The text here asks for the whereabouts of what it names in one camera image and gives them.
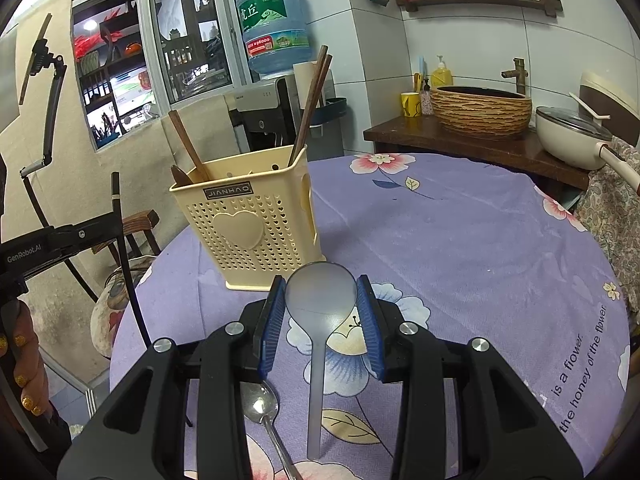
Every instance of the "blue flower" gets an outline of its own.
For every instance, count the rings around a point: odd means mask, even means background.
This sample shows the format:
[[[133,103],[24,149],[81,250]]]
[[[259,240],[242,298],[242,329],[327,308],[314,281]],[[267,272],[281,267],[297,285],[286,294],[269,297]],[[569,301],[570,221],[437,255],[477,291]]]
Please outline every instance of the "blue flower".
[[[402,291],[391,283],[371,283],[371,288],[379,300],[395,303],[405,321],[413,321],[428,328],[427,321],[431,311],[417,296],[402,296]],[[303,355],[311,355],[311,339],[293,321],[289,319],[287,342],[295,346]],[[350,316],[329,337],[326,348],[324,369],[324,394],[338,394],[353,397],[364,390],[373,375],[367,357],[367,348],[360,327],[358,311],[353,309]],[[307,383],[311,377],[311,361],[306,365],[304,378]]]

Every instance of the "yellow soap bottle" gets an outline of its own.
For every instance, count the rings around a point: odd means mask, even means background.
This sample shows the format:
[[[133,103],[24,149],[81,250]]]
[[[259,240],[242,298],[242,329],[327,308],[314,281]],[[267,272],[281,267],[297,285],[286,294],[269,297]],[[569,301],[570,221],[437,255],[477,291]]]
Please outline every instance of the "yellow soap bottle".
[[[438,67],[431,74],[431,86],[437,88],[439,86],[453,86],[453,76],[451,75],[451,70],[447,68],[447,65],[444,64],[442,60],[442,56],[438,56],[440,62],[438,63]]]

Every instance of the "translucent spoon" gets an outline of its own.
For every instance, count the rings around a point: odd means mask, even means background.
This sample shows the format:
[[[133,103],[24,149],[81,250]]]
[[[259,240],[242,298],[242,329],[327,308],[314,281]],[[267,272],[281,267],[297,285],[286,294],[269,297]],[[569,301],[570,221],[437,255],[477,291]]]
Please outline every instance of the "translucent spoon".
[[[309,460],[320,458],[326,342],[347,319],[356,298],[355,279],[338,264],[307,264],[296,270],[287,281],[285,301],[289,314],[311,339],[311,386],[306,433],[306,457]]]

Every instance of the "purple tablecloth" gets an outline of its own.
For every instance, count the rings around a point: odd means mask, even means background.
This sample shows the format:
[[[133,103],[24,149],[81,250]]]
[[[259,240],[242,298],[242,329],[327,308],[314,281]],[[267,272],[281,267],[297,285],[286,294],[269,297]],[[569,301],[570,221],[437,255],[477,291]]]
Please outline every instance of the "purple tablecloth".
[[[623,298],[590,233],[525,175],[463,158],[343,157],[313,162],[310,173],[327,259],[367,274],[377,297],[437,337],[491,341],[590,471],[622,403],[629,358]],[[227,290],[190,228],[138,286],[152,340],[178,344],[204,338],[265,296]],[[401,387],[370,375],[353,314],[329,341],[322,465],[299,464],[306,478],[389,478]],[[112,388],[143,350],[127,309]],[[294,462],[306,460],[309,361],[310,342],[286,315],[269,379],[281,401],[276,428]],[[194,384],[192,420],[195,398]],[[266,432],[246,427],[255,478],[284,478]],[[458,466],[454,437],[450,474]],[[194,443],[187,429],[188,470],[196,468]]]

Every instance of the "metal bolt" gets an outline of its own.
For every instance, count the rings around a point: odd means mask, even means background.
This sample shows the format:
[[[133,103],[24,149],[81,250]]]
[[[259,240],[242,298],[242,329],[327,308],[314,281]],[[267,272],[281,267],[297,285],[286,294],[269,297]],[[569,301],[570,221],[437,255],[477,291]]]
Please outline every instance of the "metal bolt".
[[[404,322],[402,323],[402,325],[400,325],[400,332],[402,332],[404,335],[413,335],[418,332],[418,326],[411,321]]]
[[[169,350],[171,346],[172,343],[170,339],[158,339],[158,341],[154,343],[154,350],[161,354],[162,352]]]
[[[238,321],[232,321],[225,326],[225,332],[229,335],[238,335],[244,331],[244,325]]]
[[[471,342],[471,348],[473,348],[476,352],[486,352],[489,349],[489,346],[489,342],[482,337],[476,337]]]

